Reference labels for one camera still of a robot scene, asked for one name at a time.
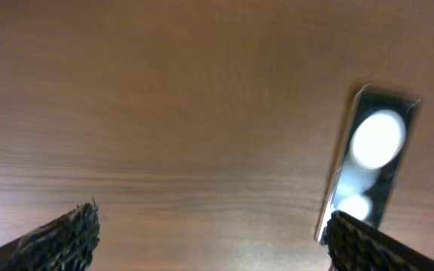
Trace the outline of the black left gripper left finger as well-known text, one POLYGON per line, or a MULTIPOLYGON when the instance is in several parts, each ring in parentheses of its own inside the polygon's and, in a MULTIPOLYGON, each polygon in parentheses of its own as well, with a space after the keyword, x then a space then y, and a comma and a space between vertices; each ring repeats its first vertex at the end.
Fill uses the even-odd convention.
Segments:
POLYGON ((99 206, 86 202, 0 246, 0 271, 86 270, 99 244, 99 206))

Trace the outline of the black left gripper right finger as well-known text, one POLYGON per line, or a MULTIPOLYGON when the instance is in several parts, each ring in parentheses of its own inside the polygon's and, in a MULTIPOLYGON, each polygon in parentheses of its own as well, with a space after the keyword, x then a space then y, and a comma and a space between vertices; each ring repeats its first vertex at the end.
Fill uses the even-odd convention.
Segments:
POLYGON ((434 271, 434 260, 349 214, 332 213, 323 236, 338 271, 434 271))

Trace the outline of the black Galaxy flip phone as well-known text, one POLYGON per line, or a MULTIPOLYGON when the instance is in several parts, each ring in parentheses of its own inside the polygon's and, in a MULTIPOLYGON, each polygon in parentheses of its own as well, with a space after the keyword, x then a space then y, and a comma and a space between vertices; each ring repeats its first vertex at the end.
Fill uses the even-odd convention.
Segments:
POLYGON ((376 84, 352 89, 316 225, 320 245, 335 211, 380 227, 420 102, 404 90, 376 84))

